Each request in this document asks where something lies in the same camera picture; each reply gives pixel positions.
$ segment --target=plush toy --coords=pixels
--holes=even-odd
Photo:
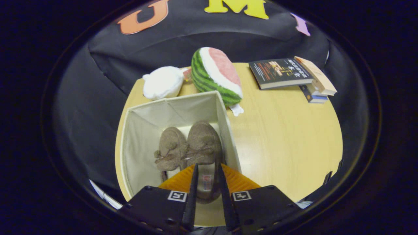
[[[145,74],[144,96],[151,100],[176,97],[183,84],[185,70],[166,66]]]
[[[211,47],[198,49],[191,60],[191,74],[200,92],[217,90],[235,116],[244,112],[238,104],[242,99],[241,80],[224,52]]]

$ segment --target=wooden table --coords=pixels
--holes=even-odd
[[[320,187],[327,173],[337,171],[342,135],[334,108],[330,101],[309,104],[298,86],[259,90],[248,63],[234,66],[241,78],[244,99],[240,105],[245,112],[238,117],[229,109],[227,113],[242,174],[261,186],[277,186],[296,202]],[[144,80],[139,79],[132,88],[116,137],[116,174],[127,201],[130,196],[122,180],[120,140],[126,110],[151,101],[143,96],[143,85]],[[189,81],[179,95],[197,92]]]

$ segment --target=letter m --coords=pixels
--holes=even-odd
[[[258,17],[261,19],[268,19],[264,10],[264,0],[209,0],[209,7],[205,8],[208,13],[225,13],[228,8],[223,6],[223,3],[228,5],[235,13],[240,13],[245,6],[247,9],[245,14]]]

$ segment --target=white storage box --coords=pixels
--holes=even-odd
[[[241,172],[237,150],[225,105],[217,91],[162,99],[131,107],[127,110],[122,130],[122,178],[130,198],[144,186],[159,186],[161,171],[154,161],[162,132],[177,127],[187,138],[191,126],[201,120],[208,121],[217,131],[227,165]],[[168,176],[178,170],[168,172]],[[195,224],[224,225],[222,199],[209,204],[197,204]]]

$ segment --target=brown slipper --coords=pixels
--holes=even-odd
[[[160,137],[159,150],[155,151],[155,163],[162,171],[172,171],[180,166],[187,152],[187,142],[183,133],[175,127],[163,131]]]
[[[212,164],[217,158],[223,162],[221,140],[208,122],[195,123],[189,131],[187,143],[189,151],[184,159],[187,162],[186,167],[195,163]]]
[[[208,122],[199,121],[191,127],[187,143],[189,150],[180,167],[199,164],[196,201],[210,203],[220,195],[217,170],[218,165],[224,163],[221,140]]]

